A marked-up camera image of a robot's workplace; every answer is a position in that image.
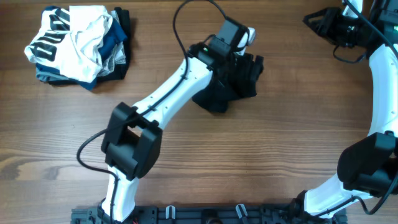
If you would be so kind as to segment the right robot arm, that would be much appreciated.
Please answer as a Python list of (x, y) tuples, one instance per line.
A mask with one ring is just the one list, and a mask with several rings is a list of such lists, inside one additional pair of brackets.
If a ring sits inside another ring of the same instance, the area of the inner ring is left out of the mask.
[(397, 1), (374, 1), (368, 17), (362, 1), (344, 1), (304, 16), (316, 35), (339, 47), (366, 51), (373, 81), (373, 112), (368, 135), (346, 148), (336, 174), (315, 189), (303, 191), (290, 204), (290, 216), (303, 222), (335, 218), (359, 202), (375, 214), (397, 194)]

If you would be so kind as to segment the black t-shirt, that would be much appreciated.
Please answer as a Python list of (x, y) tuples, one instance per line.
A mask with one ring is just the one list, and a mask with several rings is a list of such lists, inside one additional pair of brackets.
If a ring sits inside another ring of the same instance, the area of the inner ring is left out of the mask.
[(224, 113), (228, 103), (257, 95), (256, 83), (264, 69), (264, 57), (245, 53), (235, 68), (210, 82), (192, 97), (193, 102), (212, 113)]

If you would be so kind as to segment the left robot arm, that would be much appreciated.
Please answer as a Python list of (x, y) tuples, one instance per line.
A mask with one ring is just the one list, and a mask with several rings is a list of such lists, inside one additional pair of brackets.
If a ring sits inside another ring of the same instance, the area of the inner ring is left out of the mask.
[(101, 150), (109, 172), (106, 198), (99, 209), (106, 223), (124, 223), (135, 209), (140, 178), (160, 155), (165, 127), (184, 104), (223, 75), (244, 55), (256, 31), (227, 17), (210, 43), (184, 53), (178, 69), (158, 89), (132, 106), (120, 103), (111, 113)]

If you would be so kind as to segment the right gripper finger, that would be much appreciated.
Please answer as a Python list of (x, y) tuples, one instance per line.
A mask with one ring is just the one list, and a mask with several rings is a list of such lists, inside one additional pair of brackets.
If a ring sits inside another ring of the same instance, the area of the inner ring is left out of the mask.
[(322, 17), (322, 20), (332, 21), (340, 11), (341, 9), (338, 7), (327, 7), (318, 12), (314, 12), (304, 16), (303, 22), (305, 24), (309, 24), (310, 19), (314, 19), (316, 17)]
[(335, 35), (335, 19), (310, 19), (308, 26), (320, 37), (332, 37)]

